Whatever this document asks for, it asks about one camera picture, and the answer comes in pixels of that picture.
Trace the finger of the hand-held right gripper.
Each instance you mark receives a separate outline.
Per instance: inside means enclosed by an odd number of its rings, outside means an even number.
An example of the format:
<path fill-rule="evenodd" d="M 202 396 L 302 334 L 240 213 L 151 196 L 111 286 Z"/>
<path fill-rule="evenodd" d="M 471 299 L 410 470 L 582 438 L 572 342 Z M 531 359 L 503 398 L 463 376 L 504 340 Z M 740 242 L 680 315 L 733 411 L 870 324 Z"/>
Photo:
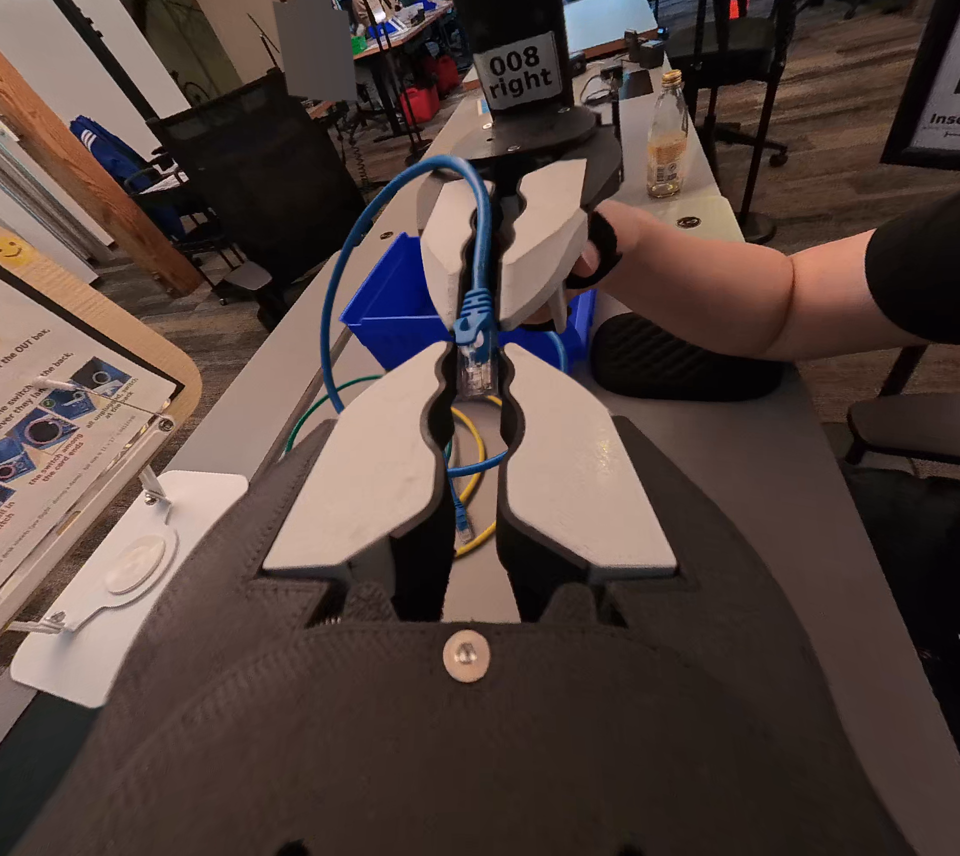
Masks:
<path fill-rule="evenodd" d="M 422 177 L 415 205 L 428 294 L 444 327 L 452 331 L 464 297 L 474 287 L 474 191 L 462 178 Z"/>
<path fill-rule="evenodd" d="M 560 160 L 519 181 L 521 207 L 500 260 L 498 325 L 514 330 L 542 308 L 558 333 L 568 325 L 567 279 L 589 239 L 582 209 L 587 162 Z"/>

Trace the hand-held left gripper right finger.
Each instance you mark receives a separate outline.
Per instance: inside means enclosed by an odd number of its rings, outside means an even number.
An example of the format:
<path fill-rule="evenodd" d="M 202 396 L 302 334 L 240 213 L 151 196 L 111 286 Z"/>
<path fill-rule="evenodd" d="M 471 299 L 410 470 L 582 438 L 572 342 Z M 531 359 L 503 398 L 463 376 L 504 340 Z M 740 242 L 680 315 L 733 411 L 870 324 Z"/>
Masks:
<path fill-rule="evenodd" d="M 504 353 L 498 552 L 538 547 L 589 583 L 673 576 L 678 560 L 607 406 L 520 345 Z"/>

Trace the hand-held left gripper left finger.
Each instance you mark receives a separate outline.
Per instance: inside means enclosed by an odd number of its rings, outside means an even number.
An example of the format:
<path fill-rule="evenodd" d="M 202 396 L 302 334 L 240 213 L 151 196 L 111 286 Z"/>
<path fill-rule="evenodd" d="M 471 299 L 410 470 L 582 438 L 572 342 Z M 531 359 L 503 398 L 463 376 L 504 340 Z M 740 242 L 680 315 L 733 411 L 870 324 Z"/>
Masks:
<path fill-rule="evenodd" d="M 434 342 L 349 403 L 264 561 L 265 572 L 397 581 L 398 552 L 449 494 L 457 352 Z"/>

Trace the blue plastic bin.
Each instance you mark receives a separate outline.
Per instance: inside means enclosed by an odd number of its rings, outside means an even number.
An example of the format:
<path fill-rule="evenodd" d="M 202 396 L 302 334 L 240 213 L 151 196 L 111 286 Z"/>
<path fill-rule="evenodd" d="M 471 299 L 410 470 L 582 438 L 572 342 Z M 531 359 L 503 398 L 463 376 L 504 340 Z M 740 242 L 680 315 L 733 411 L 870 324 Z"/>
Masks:
<path fill-rule="evenodd" d="M 595 303 L 596 292 L 589 290 L 569 306 L 567 326 L 559 335 L 568 369 L 587 358 Z M 395 369 L 427 346 L 449 340 L 428 293 L 419 237 L 396 236 L 344 308 L 340 322 L 384 370 Z M 558 350 L 546 331 L 517 328 L 499 337 L 500 346 L 523 346 L 559 366 Z"/>

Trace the person's right forearm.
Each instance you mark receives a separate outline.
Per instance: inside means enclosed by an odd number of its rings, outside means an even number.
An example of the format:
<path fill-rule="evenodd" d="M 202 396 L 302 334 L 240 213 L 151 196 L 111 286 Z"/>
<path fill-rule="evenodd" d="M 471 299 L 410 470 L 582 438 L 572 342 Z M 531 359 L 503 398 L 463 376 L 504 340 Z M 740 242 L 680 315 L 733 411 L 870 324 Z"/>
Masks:
<path fill-rule="evenodd" d="M 642 313 L 718 353 L 798 362 L 959 342 L 957 193 L 789 256 L 690 242 L 655 267 Z"/>

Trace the person's right hand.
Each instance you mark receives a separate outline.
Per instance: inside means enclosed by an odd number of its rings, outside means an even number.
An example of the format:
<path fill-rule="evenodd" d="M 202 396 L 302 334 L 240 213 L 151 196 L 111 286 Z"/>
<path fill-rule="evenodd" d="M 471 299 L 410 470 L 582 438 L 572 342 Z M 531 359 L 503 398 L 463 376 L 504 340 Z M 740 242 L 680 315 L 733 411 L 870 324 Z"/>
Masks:
<path fill-rule="evenodd" d="M 683 295 L 690 268 L 690 246 L 699 238 L 682 238 L 678 229 L 660 223 L 647 211 L 619 201 L 602 202 L 590 215 L 589 223 L 611 245 L 613 268 L 602 272 L 598 283 L 587 287 L 565 284 L 563 305 L 567 306 L 588 289 L 599 288 L 630 312 L 681 336 L 683 314 L 670 308 L 669 294 Z"/>

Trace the grey background table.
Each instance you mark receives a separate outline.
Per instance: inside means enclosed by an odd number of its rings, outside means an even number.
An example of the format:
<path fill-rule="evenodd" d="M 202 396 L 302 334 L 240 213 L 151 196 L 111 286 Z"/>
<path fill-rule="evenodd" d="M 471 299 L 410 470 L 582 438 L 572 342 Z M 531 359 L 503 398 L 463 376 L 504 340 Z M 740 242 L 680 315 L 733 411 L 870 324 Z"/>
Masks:
<path fill-rule="evenodd" d="M 626 52 L 625 34 L 657 35 L 649 0 L 575 0 L 563 6 L 568 51 L 586 59 Z"/>

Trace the glass bottle yellow label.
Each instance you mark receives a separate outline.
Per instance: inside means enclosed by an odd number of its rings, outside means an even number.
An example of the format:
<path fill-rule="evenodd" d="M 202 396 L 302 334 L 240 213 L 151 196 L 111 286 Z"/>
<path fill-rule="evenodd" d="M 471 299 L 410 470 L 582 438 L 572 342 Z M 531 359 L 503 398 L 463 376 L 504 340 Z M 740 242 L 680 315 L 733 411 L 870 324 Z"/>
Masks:
<path fill-rule="evenodd" d="M 690 117 L 680 70 L 661 78 L 647 138 L 646 190 L 649 198 L 672 198 L 683 190 L 687 174 Z"/>

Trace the black mesh office chair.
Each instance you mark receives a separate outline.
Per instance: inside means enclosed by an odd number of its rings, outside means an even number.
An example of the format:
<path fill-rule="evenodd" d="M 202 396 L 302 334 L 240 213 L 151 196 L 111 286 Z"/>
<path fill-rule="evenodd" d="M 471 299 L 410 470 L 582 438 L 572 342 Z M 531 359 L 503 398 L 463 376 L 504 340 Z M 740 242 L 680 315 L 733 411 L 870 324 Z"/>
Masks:
<path fill-rule="evenodd" d="M 366 206 L 326 126 L 277 68 L 146 124 L 241 250 L 241 270 L 267 275 L 252 292 L 258 320 L 276 328 L 288 292 L 341 250 Z"/>

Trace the grey partition panel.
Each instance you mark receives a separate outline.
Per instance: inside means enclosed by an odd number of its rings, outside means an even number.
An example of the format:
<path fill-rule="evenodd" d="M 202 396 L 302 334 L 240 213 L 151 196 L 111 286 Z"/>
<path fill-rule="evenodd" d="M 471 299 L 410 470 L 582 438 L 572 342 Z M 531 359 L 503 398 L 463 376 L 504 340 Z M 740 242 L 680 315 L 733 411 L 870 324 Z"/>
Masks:
<path fill-rule="evenodd" d="M 349 14 L 331 0 L 273 4 L 288 94 L 317 102 L 356 100 Z"/>

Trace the white stand base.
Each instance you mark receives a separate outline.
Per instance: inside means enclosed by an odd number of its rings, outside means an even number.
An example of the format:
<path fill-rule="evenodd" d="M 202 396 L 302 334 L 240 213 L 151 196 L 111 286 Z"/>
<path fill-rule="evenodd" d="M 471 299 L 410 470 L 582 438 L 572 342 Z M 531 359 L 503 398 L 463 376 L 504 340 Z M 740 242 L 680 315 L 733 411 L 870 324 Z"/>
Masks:
<path fill-rule="evenodd" d="M 14 682 L 85 708 L 103 706 L 154 604 L 212 526 L 247 492 L 246 477 L 146 468 L 142 494 L 48 612 L 13 622 L 26 636 Z"/>

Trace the clear poster holder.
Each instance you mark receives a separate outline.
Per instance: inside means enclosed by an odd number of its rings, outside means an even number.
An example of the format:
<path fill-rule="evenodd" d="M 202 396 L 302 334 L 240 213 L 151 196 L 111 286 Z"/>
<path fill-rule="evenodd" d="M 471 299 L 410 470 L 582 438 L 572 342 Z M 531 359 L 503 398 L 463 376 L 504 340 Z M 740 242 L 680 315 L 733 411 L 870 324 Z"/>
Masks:
<path fill-rule="evenodd" d="M 148 468 L 183 420 L 185 391 L 128 374 L 88 386 L 37 379 L 35 405 L 10 425 L 27 472 L 2 480 L 2 633 L 94 526 L 117 495 Z"/>

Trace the instruction sheet on stand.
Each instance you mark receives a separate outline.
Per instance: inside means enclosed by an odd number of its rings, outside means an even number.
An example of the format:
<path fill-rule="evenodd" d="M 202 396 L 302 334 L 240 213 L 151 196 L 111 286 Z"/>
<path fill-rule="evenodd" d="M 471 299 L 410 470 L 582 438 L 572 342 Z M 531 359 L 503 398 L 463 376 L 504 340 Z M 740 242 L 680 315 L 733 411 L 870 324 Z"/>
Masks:
<path fill-rule="evenodd" d="M 2 634 L 194 412 L 186 354 L 24 239 L 2 230 Z"/>

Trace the black chair seat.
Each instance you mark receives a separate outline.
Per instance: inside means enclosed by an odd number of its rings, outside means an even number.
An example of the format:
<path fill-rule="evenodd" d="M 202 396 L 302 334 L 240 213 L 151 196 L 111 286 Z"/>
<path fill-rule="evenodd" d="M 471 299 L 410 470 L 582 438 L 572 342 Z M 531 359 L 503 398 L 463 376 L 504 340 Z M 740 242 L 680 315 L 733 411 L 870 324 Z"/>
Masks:
<path fill-rule="evenodd" d="M 903 348 L 876 397 L 850 406 L 846 463 L 856 466 L 875 453 L 959 466 L 959 394 L 905 393 L 927 349 Z"/>

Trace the blue jacket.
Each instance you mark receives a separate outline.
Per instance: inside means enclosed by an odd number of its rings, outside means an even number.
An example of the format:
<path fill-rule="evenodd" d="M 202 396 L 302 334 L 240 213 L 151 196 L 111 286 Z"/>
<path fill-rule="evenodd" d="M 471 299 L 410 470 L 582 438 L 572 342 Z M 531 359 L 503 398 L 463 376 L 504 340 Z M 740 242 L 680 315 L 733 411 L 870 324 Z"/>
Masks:
<path fill-rule="evenodd" d="M 80 115 L 69 123 L 69 130 L 128 196 L 141 194 L 162 181 L 153 165 L 93 119 Z M 176 207 L 153 200 L 147 202 L 145 213 L 168 240 L 186 239 L 183 218 Z"/>

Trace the wooden post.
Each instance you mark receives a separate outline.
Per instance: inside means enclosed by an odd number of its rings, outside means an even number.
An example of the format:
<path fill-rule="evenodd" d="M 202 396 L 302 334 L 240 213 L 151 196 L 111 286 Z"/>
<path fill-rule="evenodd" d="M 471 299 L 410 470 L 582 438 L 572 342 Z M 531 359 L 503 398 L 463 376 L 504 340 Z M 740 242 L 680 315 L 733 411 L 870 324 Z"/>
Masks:
<path fill-rule="evenodd" d="M 30 156 L 172 298 L 205 279 L 1 56 L 1 111 Z"/>

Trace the white sign black frame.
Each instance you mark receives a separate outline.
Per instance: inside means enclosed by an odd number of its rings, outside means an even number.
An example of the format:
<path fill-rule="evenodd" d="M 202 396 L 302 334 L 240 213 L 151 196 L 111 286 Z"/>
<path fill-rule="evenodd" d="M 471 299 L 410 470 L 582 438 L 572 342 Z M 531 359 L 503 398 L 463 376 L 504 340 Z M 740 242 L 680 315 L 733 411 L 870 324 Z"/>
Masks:
<path fill-rule="evenodd" d="M 930 20 L 880 161 L 959 171 L 959 22 Z"/>

